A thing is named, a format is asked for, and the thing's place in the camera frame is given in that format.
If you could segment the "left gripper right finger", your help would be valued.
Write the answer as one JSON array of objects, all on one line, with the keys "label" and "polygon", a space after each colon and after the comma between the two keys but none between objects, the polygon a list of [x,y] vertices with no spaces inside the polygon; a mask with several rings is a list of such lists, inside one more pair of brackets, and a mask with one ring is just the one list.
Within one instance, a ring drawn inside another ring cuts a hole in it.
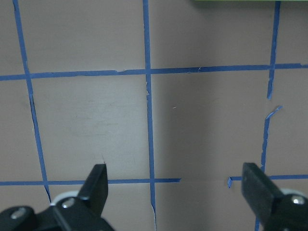
[{"label": "left gripper right finger", "polygon": [[265,231],[306,231],[308,197],[282,189],[254,163],[243,163],[242,195]]}]

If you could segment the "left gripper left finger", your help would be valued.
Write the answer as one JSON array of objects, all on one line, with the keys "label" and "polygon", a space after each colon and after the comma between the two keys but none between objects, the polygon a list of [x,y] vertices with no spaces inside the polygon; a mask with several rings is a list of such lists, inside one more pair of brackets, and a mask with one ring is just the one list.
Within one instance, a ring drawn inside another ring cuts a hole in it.
[{"label": "left gripper left finger", "polygon": [[0,214],[2,231],[111,231],[101,217],[108,196],[106,164],[96,164],[76,196],[62,196],[46,210],[35,213],[14,206]]}]

